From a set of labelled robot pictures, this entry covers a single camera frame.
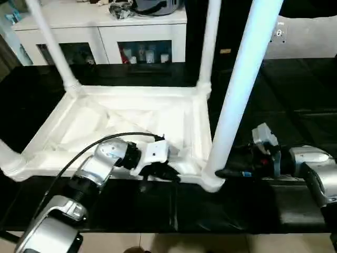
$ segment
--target cabinet door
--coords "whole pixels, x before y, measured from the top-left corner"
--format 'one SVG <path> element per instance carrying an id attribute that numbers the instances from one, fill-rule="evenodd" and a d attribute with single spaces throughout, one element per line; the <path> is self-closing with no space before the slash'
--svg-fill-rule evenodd
<path id="1" fill-rule="evenodd" d="M 69 64 L 107 64 L 97 27 L 52 29 Z M 40 30 L 16 31 L 34 65 L 54 64 Z"/>
<path id="2" fill-rule="evenodd" d="M 110 64 L 185 62 L 186 24 L 99 27 Z M 152 51 L 152 62 L 149 52 Z"/>

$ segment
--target wall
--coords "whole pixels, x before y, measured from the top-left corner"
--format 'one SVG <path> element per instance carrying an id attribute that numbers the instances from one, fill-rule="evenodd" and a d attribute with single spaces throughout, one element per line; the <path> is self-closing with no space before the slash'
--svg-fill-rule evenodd
<path id="1" fill-rule="evenodd" d="M 266 59 L 324 58 L 337 54 L 337 16 L 319 18 L 286 18 L 279 16 L 288 31 L 282 40 L 268 46 Z"/>

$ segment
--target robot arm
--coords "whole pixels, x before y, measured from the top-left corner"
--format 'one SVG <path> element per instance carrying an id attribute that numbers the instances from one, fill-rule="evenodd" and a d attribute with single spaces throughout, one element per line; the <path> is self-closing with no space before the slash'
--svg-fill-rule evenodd
<path id="1" fill-rule="evenodd" d="M 78 252 L 83 238 L 74 226 L 86 220 L 88 209 L 103 190 L 113 168 L 124 167 L 142 174 L 152 163 L 160 163 L 161 172 L 155 173 L 157 177 L 179 180 L 177 172 L 167 166 L 168 152 L 165 140 L 149 143 L 142 149 L 119 138 L 102 142 L 74 173 L 62 194 L 54 196 L 31 222 L 15 252 Z"/>

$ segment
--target glass cabinet door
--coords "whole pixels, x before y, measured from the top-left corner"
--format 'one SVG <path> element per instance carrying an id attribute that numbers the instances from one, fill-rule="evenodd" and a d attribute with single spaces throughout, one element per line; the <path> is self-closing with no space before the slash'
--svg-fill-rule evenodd
<path id="1" fill-rule="evenodd" d="M 118 42 L 122 63 L 172 62 L 172 41 Z"/>
<path id="2" fill-rule="evenodd" d="M 46 44 L 36 45 L 42 53 L 48 65 L 55 65 L 48 51 Z M 72 64 L 96 64 L 94 56 L 91 52 L 89 43 L 60 43 L 61 50 L 69 65 Z"/>

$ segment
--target white cabinet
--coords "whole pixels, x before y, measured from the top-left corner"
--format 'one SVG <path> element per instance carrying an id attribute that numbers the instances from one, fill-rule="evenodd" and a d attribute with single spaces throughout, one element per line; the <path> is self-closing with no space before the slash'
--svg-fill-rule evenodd
<path id="1" fill-rule="evenodd" d="M 55 28 L 52 31 L 70 64 L 108 63 L 97 27 Z M 16 34 L 34 65 L 53 64 L 40 30 L 16 31 Z"/>
<path id="2" fill-rule="evenodd" d="M 185 62 L 186 24 L 99 27 L 110 64 L 122 63 L 121 51 L 132 50 L 139 61 L 139 46 L 154 46 L 156 61 L 167 54 L 172 62 Z"/>
<path id="3" fill-rule="evenodd" d="M 155 63 L 185 61 L 187 16 L 184 8 L 166 16 L 133 16 L 117 20 L 108 6 L 49 0 L 42 7 L 69 64 L 123 63 L 123 48 L 141 62 L 138 47 L 153 51 Z M 53 64 L 32 16 L 12 26 L 34 65 Z"/>

